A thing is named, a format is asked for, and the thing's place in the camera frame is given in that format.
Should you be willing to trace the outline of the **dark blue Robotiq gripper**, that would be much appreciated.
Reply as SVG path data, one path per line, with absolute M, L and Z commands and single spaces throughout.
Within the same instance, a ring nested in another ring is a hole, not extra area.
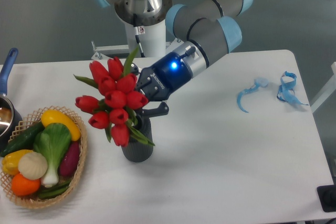
M 192 55 L 193 50 L 188 50 L 179 55 L 170 52 L 153 65 L 139 68 L 132 63 L 130 72 L 139 76 L 135 90 L 141 92 L 149 101 L 161 101 L 154 109 L 137 109 L 136 114 L 144 119 L 165 116 L 169 113 L 169 106 L 164 100 L 185 85 L 192 78 L 192 72 L 184 62 L 184 58 Z

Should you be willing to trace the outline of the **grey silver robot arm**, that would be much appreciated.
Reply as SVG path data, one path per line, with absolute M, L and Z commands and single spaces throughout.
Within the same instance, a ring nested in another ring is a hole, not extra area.
M 181 86 L 230 53 L 242 41 L 235 17 L 253 0 L 203 0 L 194 7 L 172 0 L 97 0 L 113 6 L 124 23 L 130 50 L 141 57 L 158 57 L 153 65 L 136 70 L 136 90 L 155 109 L 136 111 L 140 118 L 166 115 L 166 101 Z

